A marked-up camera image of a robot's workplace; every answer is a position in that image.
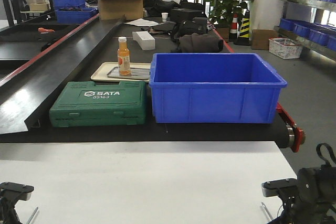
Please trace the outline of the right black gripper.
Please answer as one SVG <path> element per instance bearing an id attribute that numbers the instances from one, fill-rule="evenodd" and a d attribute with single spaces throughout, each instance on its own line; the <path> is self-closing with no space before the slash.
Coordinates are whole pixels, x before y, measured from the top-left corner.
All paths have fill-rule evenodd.
<path id="1" fill-rule="evenodd" d="M 278 188 L 284 207 L 273 223 L 335 223 L 335 167 L 302 168 L 292 191 Z"/>

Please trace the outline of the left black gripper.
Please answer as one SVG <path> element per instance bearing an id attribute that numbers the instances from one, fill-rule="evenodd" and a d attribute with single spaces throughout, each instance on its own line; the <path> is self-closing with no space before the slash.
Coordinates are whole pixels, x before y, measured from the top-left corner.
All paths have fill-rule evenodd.
<path id="1" fill-rule="evenodd" d="M 1 223 L 20 223 L 15 203 L 5 197 L 1 197 Z"/>

